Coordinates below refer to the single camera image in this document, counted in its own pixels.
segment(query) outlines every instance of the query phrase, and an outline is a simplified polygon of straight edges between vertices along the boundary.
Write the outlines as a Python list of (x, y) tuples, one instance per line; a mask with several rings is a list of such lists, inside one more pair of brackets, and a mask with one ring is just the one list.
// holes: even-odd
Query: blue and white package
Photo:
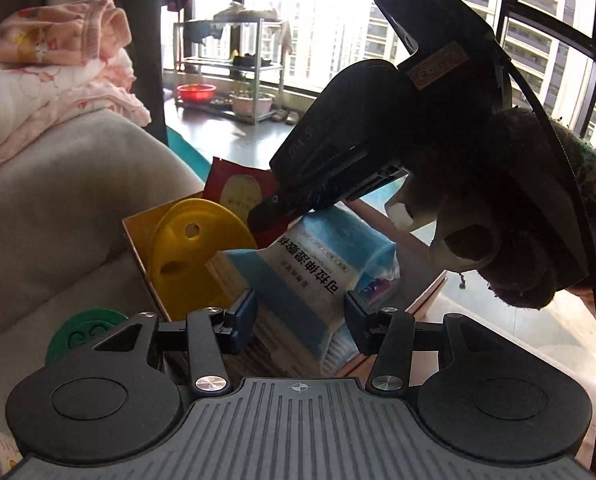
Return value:
[(334, 375), (357, 355), (345, 293), (399, 277), (395, 243), (335, 206), (303, 216), (266, 249), (223, 251), (208, 266), (228, 296), (257, 292), (254, 333), (297, 376)]

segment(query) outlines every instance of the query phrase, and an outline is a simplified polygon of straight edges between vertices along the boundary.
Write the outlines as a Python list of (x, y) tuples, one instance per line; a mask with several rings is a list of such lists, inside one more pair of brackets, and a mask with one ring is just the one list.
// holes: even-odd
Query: red basin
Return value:
[(216, 87), (214, 85), (204, 85), (199, 83), (181, 85), (177, 88), (178, 95), (182, 101), (193, 103), (203, 103), (208, 101), (213, 97), (215, 91)]

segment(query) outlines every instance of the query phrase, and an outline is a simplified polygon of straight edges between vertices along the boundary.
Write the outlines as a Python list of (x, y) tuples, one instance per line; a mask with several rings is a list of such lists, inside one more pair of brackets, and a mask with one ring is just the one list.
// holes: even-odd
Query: slipper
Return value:
[(278, 108), (276, 111), (273, 112), (271, 116), (271, 120), (274, 123), (281, 123), (287, 118), (287, 110), (283, 110), (282, 108)]
[(293, 126), (294, 124), (297, 124), (298, 123), (298, 119), (299, 119), (298, 113), (297, 112), (294, 112), (292, 110), (292, 111), (289, 112), (289, 114), (287, 115), (287, 119), (284, 122), (286, 122), (287, 124), (290, 124), (290, 125)]

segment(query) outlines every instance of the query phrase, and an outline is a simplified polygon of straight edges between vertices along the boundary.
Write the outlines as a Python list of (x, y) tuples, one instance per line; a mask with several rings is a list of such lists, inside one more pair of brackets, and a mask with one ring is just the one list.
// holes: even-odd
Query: white flower pot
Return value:
[[(268, 114), (271, 109), (273, 96), (271, 94), (258, 94), (257, 110), (255, 115)], [(231, 94), (231, 110), (236, 115), (244, 117), (254, 116), (254, 100), (251, 97), (242, 97)]]

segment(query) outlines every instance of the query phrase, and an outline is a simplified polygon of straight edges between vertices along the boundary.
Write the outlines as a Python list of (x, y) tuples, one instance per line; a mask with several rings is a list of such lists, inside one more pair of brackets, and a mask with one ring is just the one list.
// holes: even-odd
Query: black cable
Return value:
[[(553, 125), (549, 120), (549, 117), (547, 117), (547, 113), (543, 110), (542, 105), (540, 105), (536, 94), (534, 94), (534, 91), (528, 85), (527, 81), (524, 80), (520, 71), (511, 62), (510, 57), (502, 49), (502, 47), (497, 44), (495, 40), (492, 41), (492, 44), (494, 45), (496, 53), (498, 54), (504, 69), (507, 70), (512, 78), (514, 78), (524, 96), (527, 98), (531, 108), (534, 110), (534, 114), (536, 114), (536, 118), (540, 123), (540, 127), (544, 131), (545, 135), (547, 136), (547, 140), (552, 147), (553, 155), (556, 157), (556, 161), (562, 168), (564, 183), (569, 196), (571, 197), (571, 202), (576, 214), (576, 220), (578, 221), (578, 228), (580, 229), (580, 238), (585, 250), (589, 281), (594, 294), (594, 307), (596, 311), (596, 247), (591, 234), (591, 225), (589, 223), (589, 218), (587, 217), (587, 211), (585, 210), (580, 188), (578, 187), (578, 183), (576, 181), (576, 175), (574, 174), (571, 164), (569, 163), (567, 153), (562, 147), (560, 139), (556, 135)], [(594, 451), (591, 457), (590, 470), (592, 473), (596, 474), (596, 439), (594, 441)]]

